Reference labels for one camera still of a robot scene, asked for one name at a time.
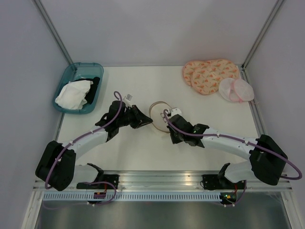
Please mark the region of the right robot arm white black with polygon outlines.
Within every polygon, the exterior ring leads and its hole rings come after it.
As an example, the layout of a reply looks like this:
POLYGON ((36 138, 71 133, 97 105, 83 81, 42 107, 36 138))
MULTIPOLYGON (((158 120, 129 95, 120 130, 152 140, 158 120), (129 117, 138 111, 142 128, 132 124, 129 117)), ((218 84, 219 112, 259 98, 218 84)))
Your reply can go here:
POLYGON ((190 146, 221 150, 243 158, 238 164, 226 163, 217 175, 222 188, 250 178, 276 186, 286 165, 287 155, 268 135, 241 138, 218 132, 203 124, 192 125, 181 115, 168 118, 167 127, 173 144, 185 142, 190 146))

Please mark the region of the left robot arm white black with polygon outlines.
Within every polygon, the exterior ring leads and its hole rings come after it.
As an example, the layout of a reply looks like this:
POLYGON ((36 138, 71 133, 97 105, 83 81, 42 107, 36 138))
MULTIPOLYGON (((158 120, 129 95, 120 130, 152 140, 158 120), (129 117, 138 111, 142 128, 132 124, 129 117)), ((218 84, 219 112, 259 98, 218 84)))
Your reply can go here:
POLYGON ((96 146, 109 142, 121 127, 138 129, 152 122, 136 105, 128 106, 124 102, 114 101, 109 111, 89 132, 68 143, 49 142, 35 175, 45 182, 46 189, 63 191, 71 183, 76 183, 80 189, 99 189, 105 181, 104 171, 93 163, 78 166, 76 160, 96 146))

